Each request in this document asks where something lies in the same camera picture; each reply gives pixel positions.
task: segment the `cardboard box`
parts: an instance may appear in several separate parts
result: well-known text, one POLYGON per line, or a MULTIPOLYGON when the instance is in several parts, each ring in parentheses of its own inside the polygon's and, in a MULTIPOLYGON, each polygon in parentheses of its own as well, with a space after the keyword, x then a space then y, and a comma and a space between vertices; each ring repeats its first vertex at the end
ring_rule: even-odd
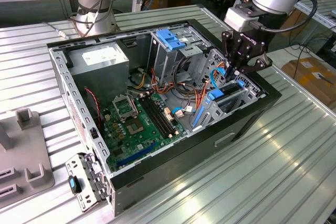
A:
MULTIPOLYGON (((297 60, 282 67, 290 77, 294 77, 297 60)), ((300 59, 295 80, 330 109, 336 108, 336 75, 314 57, 300 59)))

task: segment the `green motherboard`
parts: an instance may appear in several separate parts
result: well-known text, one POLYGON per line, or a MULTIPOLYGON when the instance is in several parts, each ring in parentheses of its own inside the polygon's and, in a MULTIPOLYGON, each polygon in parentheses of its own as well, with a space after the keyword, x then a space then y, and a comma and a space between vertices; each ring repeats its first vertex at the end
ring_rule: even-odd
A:
MULTIPOLYGON (((132 99, 138 116, 128 117, 125 121, 120 120, 114 105, 103 110, 104 140, 111 153, 107 163, 112 171, 117 171, 186 135, 184 128, 176 120, 170 122, 168 119, 165 122, 170 125, 173 132, 164 135, 157 121, 157 114, 153 117, 155 113, 152 111, 155 106, 155 111, 165 116, 163 110, 166 105, 157 93, 152 94, 148 99, 150 100, 147 104, 144 104, 141 98, 132 99)), ((127 101, 120 102, 118 109, 123 113, 131 110, 128 108, 127 101)))

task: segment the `slotted aluminum surface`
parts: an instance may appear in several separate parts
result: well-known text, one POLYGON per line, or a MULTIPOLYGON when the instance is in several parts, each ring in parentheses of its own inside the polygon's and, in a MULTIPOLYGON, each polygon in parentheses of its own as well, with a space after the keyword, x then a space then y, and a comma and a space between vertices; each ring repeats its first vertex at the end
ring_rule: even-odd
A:
MULTIPOLYGON (((336 31, 336 18, 331 15, 332 10, 336 10, 336 0, 317 0, 318 8, 313 16, 317 22, 326 26, 326 28, 332 28, 336 31)), ((313 4, 309 0, 303 0, 295 5, 297 9, 309 14, 311 12, 313 4)))
MULTIPOLYGON (((227 29, 197 6, 116 16, 122 29, 190 18, 218 38, 227 29)), ((54 24, 77 37, 72 24, 54 24)), ((42 24, 0 29, 0 38, 0 118, 27 106, 40 113, 56 181, 0 209, 0 223, 323 223, 335 208, 335 115, 269 68, 260 74, 282 97, 242 139, 117 218, 105 202, 82 214, 64 163, 84 150, 45 46, 61 39, 42 24)))

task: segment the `gray plastic holder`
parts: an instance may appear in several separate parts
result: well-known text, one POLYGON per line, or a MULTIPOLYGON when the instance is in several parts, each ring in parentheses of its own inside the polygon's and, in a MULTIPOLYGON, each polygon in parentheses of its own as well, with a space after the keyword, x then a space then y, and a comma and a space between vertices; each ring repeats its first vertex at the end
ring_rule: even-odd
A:
POLYGON ((16 111, 0 120, 0 208, 54 185, 37 112, 16 111))

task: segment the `black knob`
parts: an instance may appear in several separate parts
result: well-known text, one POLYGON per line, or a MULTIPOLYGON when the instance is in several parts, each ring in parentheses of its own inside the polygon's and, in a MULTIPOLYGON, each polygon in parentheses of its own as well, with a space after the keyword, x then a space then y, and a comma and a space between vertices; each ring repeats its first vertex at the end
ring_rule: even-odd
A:
POLYGON ((71 188, 71 191, 73 194, 78 194, 82 191, 82 188, 80 188, 80 184, 78 182, 77 176, 70 175, 68 178, 68 182, 71 188))

